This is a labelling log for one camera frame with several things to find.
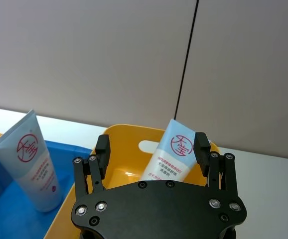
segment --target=red circular logo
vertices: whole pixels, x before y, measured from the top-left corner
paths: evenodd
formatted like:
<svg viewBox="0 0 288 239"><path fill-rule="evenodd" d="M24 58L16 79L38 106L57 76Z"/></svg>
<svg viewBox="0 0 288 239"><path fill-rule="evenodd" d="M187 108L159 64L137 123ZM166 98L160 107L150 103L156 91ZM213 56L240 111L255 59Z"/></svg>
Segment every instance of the red circular logo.
<svg viewBox="0 0 288 239"><path fill-rule="evenodd" d="M179 156L187 156L193 151L192 142L182 135L176 135L170 141L170 147L173 152Z"/></svg>
<svg viewBox="0 0 288 239"><path fill-rule="evenodd" d="M31 161L38 152L38 139L34 134L26 134L23 136L16 149L18 159L22 162Z"/></svg>

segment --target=black metal plate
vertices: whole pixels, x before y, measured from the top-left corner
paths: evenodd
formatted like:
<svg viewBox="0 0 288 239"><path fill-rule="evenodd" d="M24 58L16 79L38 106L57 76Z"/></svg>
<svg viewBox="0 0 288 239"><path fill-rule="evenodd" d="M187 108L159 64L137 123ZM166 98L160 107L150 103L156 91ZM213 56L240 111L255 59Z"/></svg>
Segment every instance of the black metal plate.
<svg viewBox="0 0 288 239"><path fill-rule="evenodd" d="M145 188L133 183L82 197L73 207L72 222L104 239L217 239L247 216L242 200L227 191L175 181L171 188L167 181L146 182ZM220 208L209 205L212 198L220 201ZM96 204L102 201L107 208L98 212ZM231 210L231 202L238 203L241 211ZM75 214L80 205L87 207L82 216ZM220 220L222 213L228 222ZM100 218L94 227L89 224L93 216Z"/></svg>

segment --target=hand cream tube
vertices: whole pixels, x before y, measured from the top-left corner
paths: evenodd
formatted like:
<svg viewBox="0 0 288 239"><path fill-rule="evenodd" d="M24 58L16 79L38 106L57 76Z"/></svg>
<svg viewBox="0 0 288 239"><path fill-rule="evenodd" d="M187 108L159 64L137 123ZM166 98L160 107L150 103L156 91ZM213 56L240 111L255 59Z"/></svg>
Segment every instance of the hand cream tube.
<svg viewBox="0 0 288 239"><path fill-rule="evenodd" d="M171 119L141 180L182 182L197 163L193 150L195 131Z"/></svg>
<svg viewBox="0 0 288 239"><path fill-rule="evenodd" d="M0 163L38 211L60 204L62 193L34 110L0 137Z"/></svg>

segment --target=blue tray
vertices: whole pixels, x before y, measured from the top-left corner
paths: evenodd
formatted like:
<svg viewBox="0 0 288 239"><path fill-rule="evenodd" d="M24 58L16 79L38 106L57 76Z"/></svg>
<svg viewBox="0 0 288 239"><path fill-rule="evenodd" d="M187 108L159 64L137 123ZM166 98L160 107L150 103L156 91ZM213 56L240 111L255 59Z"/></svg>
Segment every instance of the blue tray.
<svg viewBox="0 0 288 239"><path fill-rule="evenodd" d="M73 183L75 157L87 157L91 150L67 144L46 142L63 192L69 193ZM60 209L41 213L0 164L0 239L41 239Z"/></svg>

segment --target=black vertical line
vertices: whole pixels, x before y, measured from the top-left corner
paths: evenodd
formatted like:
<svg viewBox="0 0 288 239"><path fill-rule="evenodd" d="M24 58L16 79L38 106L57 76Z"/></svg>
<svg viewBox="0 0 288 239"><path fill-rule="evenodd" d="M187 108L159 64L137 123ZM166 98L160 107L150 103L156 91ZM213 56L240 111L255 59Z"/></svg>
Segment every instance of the black vertical line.
<svg viewBox="0 0 288 239"><path fill-rule="evenodd" d="M193 31L194 31L194 25L195 25L195 20L196 20L198 3L199 3L199 0L196 1L192 27L190 29L189 41L188 41L188 46L187 46L187 51L186 51L186 57L185 57L183 74L182 74L182 80L180 82L180 87L179 87L179 92L178 92L178 98L177 98L177 104L176 104L176 109L175 109L174 120L176 119L176 116L177 116L177 110L178 110L178 105L179 105L179 100L180 100L180 94L182 93L182 87L183 87L183 82L184 82L184 77L185 77L185 71L186 71L187 59L188 59L188 54L189 54L189 49L190 49L190 43L191 43L192 37L193 37Z"/></svg>

